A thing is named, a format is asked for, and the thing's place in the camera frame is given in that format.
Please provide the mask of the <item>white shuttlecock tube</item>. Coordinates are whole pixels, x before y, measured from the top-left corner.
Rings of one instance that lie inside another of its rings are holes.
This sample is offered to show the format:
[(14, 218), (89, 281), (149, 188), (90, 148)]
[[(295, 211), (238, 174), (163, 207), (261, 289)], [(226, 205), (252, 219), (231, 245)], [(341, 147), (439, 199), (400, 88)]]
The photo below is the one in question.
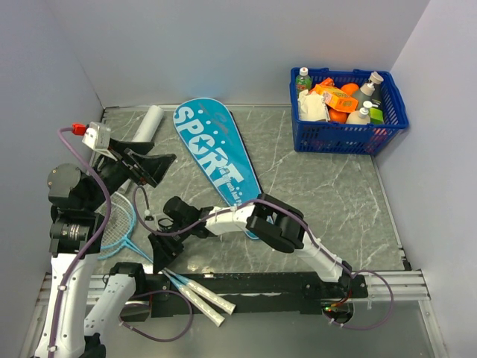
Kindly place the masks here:
[(160, 122), (164, 116), (164, 110), (157, 106), (150, 106), (148, 112), (145, 114), (141, 124), (136, 130), (132, 141), (133, 142), (150, 142), (159, 127)]

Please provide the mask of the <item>blue badminton racket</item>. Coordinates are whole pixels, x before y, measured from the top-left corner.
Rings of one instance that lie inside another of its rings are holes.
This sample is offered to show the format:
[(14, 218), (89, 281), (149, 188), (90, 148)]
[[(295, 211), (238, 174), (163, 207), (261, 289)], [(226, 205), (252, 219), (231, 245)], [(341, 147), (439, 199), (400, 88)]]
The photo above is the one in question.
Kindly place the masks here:
[[(123, 209), (114, 211), (103, 233), (100, 259), (105, 260), (110, 258), (123, 248), (127, 248), (152, 263), (153, 260), (134, 244), (130, 238), (135, 225), (136, 217), (133, 214), (125, 212)], [(162, 273), (172, 282), (178, 291), (186, 297), (189, 303), (198, 308), (217, 327), (220, 327), (224, 322), (224, 317), (212, 308), (208, 302), (214, 304), (229, 315), (234, 312), (236, 308), (235, 304), (226, 301), (199, 283), (180, 274), (173, 273), (168, 268), (163, 269)]]
[[(152, 263), (153, 260), (133, 243), (130, 238), (136, 226), (136, 213), (130, 200), (122, 194), (115, 193), (112, 195), (111, 201), (112, 209), (110, 220), (102, 237), (99, 260), (107, 260), (117, 255), (121, 250), (128, 249)], [(227, 314), (233, 314), (236, 308), (235, 304), (221, 298), (196, 281), (177, 274), (169, 268), (163, 269), (162, 273), (165, 273), (166, 277), (172, 279), (172, 283), (181, 293), (185, 294), (187, 298), (191, 298), (192, 303), (197, 308), (204, 308), (210, 317), (217, 317), (217, 320), (222, 318), (222, 316), (211, 308), (210, 305), (206, 304), (202, 298), (207, 299)]]

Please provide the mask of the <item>blue sport racket bag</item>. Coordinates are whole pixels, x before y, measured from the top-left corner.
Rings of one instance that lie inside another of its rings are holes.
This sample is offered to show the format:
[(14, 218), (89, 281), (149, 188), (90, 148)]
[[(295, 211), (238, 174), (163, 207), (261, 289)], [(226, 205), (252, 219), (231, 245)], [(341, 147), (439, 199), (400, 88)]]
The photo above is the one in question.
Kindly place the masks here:
[(173, 115), (174, 127), (200, 170), (230, 206), (262, 194), (232, 113), (213, 98), (182, 103)]

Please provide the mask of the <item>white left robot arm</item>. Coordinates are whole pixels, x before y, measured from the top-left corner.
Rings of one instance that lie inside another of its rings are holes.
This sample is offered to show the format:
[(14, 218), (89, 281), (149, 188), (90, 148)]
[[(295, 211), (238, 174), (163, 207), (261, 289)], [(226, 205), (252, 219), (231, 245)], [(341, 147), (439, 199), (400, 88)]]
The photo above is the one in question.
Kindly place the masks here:
[(65, 163), (48, 175), (51, 203), (51, 291), (36, 357), (105, 357), (111, 330), (128, 299), (148, 288), (140, 263), (119, 263), (106, 289), (88, 310), (91, 277), (112, 213), (111, 196), (128, 179), (157, 186), (175, 154), (150, 155), (151, 142), (113, 140), (98, 169)]

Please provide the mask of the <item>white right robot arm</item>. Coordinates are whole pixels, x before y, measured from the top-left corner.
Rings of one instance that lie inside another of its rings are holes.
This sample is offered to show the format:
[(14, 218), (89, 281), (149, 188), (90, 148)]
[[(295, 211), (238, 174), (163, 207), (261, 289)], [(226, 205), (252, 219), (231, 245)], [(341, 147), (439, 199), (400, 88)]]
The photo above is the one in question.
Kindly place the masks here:
[(153, 273), (169, 266), (183, 252), (190, 236), (206, 239), (225, 233), (248, 232), (275, 251), (299, 257), (325, 283), (327, 292), (341, 297), (352, 286), (352, 269), (312, 234), (303, 214), (266, 194), (232, 207), (196, 208), (175, 196), (164, 208), (171, 226), (152, 231)]

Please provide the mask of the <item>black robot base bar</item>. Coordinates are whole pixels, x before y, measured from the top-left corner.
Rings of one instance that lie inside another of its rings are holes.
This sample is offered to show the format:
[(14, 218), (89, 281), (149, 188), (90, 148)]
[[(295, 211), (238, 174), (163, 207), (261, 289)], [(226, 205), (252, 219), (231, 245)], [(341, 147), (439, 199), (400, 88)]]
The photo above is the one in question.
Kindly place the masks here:
[[(154, 290), (171, 289), (178, 292), (171, 281), (161, 274), (145, 274), (130, 263), (126, 268), (110, 269), (110, 279), (114, 274), (139, 277), (139, 288), (134, 295)], [(220, 297), (236, 305), (234, 313), (280, 313), (299, 312), (320, 315), (322, 307), (332, 301), (348, 297), (348, 289), (338, 283), (325, 283), (314, 272), (268, 272), (268, 273), (218, 273), (188, 274)], [(358, 275), (350, 281), (351, 296), (367, 297), (364, 276)], [(182, 298), (170, 293), (155, 294), (140, 298), (151, 304), (153, 318), (186, 315), (189, 309)]]

